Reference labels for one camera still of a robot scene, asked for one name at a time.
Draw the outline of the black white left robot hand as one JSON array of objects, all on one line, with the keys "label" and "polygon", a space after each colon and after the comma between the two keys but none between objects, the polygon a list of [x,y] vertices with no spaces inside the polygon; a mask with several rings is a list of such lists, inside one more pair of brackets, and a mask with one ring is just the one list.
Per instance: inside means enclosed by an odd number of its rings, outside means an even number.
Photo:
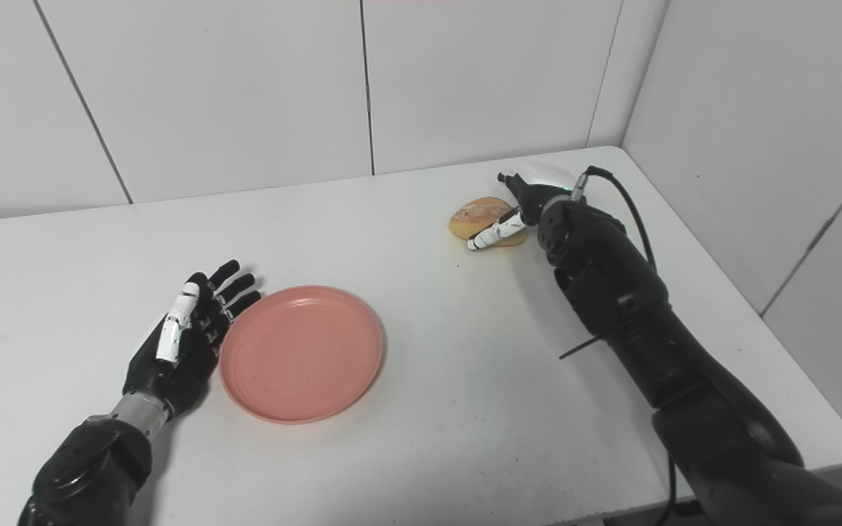
[{"label": "black white left robot hand", "polygon": [[124,395],[153,397],[169,420],[200,403],[238,317],[262,299],[254,274],[228,260],[213,274],[191,274],[173,306],[128,363]]}]

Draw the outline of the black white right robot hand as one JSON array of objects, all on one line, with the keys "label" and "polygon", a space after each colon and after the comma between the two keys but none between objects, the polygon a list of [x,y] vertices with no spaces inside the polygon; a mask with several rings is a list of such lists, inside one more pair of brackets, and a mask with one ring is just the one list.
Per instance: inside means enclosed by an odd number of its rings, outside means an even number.
[{"label": "black white right robot hand", "polygon": [[536,226],[545,209],[558,201],[581,201],[588,185],[585,171],[574,175],[552,164],[529,164],[526,173],[501,171],[497,181],[504,184],[517,205],[502,213],[467,240],[467,247],[478,252],[511,239],[528,227]]}]

